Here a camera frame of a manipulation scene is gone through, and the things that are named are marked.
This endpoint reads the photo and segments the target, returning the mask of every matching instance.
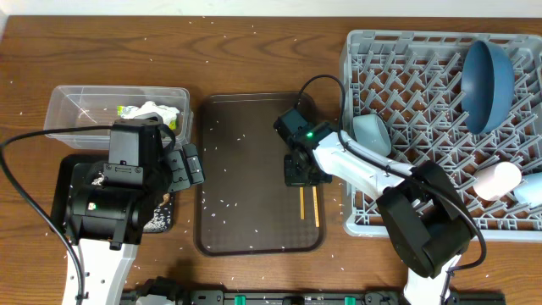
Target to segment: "wire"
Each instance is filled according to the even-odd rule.
[[[85,291],[85,277],[83,276],[83,268],[81,267],[81,263],[77,256],[75,255],[74,249],[69,244],[68,238],[64,235],[64,233],[53,223],[49,215],[39,206],[39,204],[32,199],[32,197],[25,191],[23,186],[15,179],[11,171],[9,170],[8,165],[6,164],[6,160],[3,156],[4,148],[6,148],[7,145],[9,145],[12,142],[22,140],[25,138],[33,137],[33,136],[43,136],[43,135],[50,135],[55,133],[64,133],[64,132],[77,132],[77,131],[87,131],[87,130],[109,130],[111,129],[111,126],[90,126],[90,127],[77,127],[77,128],[63,128],[63,129],[56,129],[56,130],[41,130],[36,132],[30,132],[24,135],[14,136],[10,139],[7,139],[2,144],[0,144],[0,165],[2,166],[3,173],[8,177],[9,182],[14,186],[14,189],[30,204],[32,208],[41,216],[43,220],[49,225],[49,227],[54,231],[54,233],[60,238],[60,241],[68,251],[69,256],[71,257],[72,261],[74,262],[75,270],[77,272],[77,280],[79,281],[79,287],[76,299],[76,304],[81,304],[83,302],[83,299],[86,298],[84,291]]]
[[[340,130],[338,132],[338,137],[339,137],[340,144],[345,148],[345,150],[348,151],[349,153],[353,154],[354,156],[360,158],[362,161],[365,161],[365,162],[371,164],[372,166],[374,166],[374,167],[376,167],[378,169],[382,169],[386,173],[389,173],[389,174],[398,176],[398,177],[400,177],[400,178],[402,178],[404,180],[407,180],[407,181],[413,183],[414,185],[418,186],[420,189],[425,190],[426,192],[431,193],[434,196],[439,197],[447,205],[454,208],[461,215],[463,220],[465,220],[465,222],[467,223],[467,226],[469,227],[469,229],[472,232],[474,232],[474,234],[478,238],[478,241],[480,242],[480,257],[476,261],[474,261],[472,263],[467,263],[467,264],[464,264],[464,265],[461,265],[461,266],[450,267],[446,271],[448,273],[448,279],[447,279],[447,284],[445,285],[445,291],[447,291],[447,288],[448,288],[447,286],[450,284],[451,274],[454,271],[477,267],[485,260],[485,257],[487,255],[487,247],[486,247],[485,239],[484,239],[484,236],[482,235],[482,232],[476,226],[476,224],[473,222],[473,220],[459,208],[459,205],[463,204],[462,202],[454,203],[454,199],[453,198],[450,199],[448,197],[448,195],[446,195],[443,191],[441,191],[441,190],[439,190],[439,189],[437,189],[437,188],[435,188],[433,186],[426,185],[422,181],[414,179],[409,175],[405,175],[402,172],[396,171],[396,170],[392,169],[390,166],[380,164],[379,162],[374,161],[374,160],[372,160],[370,158],[367,158],[367,157],[357,153],[356,151],[352,150],[349,147],[348,143],[344,141],[344,139],[342,138],[342,133],[340,132],[342,130],[342,120],[343,120],[343,116],[344,116],[344,112],[345,112],[345,105],[346,105],[346,90],[345,90],[345,87],[342,84],[342,82],[337,77],[335,77],[333,75],[317,75],[317,76],[314,76],[307,83],[305,83],[305,85],[303,85],[303,87],[299,91],[299,97],[302,95],[305,88],[307,88],[307,86],[311,82],[313,82],[314,80],[319,79],[319,78],[330,78],[330,79],[336,81],[337,84],[339,84],[340,92],[341,92],[341,100],[340,100],[340,116],[339,116],[339,129]]]

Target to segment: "yellow stick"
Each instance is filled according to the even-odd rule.
[[[316,186],[312,187],[312,199],[314,200],[314,220],[316,221],[316,227],[320,227],[320,219],[318,217],[318,198],[316,196]]]
[[[301,204],[301,220],[305,219],[305,198],[303,196],[303,188],[299,188],[299,202]]]

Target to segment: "dark gray tray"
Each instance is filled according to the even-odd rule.
[[[301,220],[299,188],[284,183],[288,153],[273,128],[296,93],[217,95],[199,112],[199,147],[206,181],[198,188],[195,243],[206,255],[305,252],[324,239],[324,205],[318,188],[319,227],[312,189],[305,188]],[[315,114],[305,95],[299,109]]]

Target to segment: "clear plastic container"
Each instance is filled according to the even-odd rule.
[[[120,116],[118,106],[141,107],[147,101],[157,105],[176,107],[177,119],[175,147],[180,148],[190,141],[192,116],[190,95],[184,88],[145,86],[58,86],[53,90],[44,130],[93,125],[112,125]],[[109,149],[109,130],[47,135],[60,140],[72,148]]]

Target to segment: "wooden table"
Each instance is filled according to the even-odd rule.
[[[0,140],[40,130],[58,85],[181,86],[194,111],[216,93],[296,91],[313,75],[338,75],[340,51],[355,29],[542,35],[542,20],[14,16],[0,44]],[[329,119],[338,116],[333,81],[321,80],[308,92]],[[39,137],[13,144],[7,158],[48,211],[59,163],[70,153],[63,143]],[[348,236],[334,201],[340,200],[338,181],[324,193],[327,236],[316,251],[206,258],[194,247],[195,221],[188,221],[195,193],[184,191],[174,228],[144,236],[126,288],[162,275],[188,287],[222,282],[229,290],[400,290],[407,268],[390,242]],[[66,253],[58,238],[3,175],[0,203],[0,303],[60,304]],[[503,291],[510,304],[542,302],[542,244],[491,242],[488,248],[485,263],[458,272],[452,285]],[[478,254],[473,242],[462,262]]]

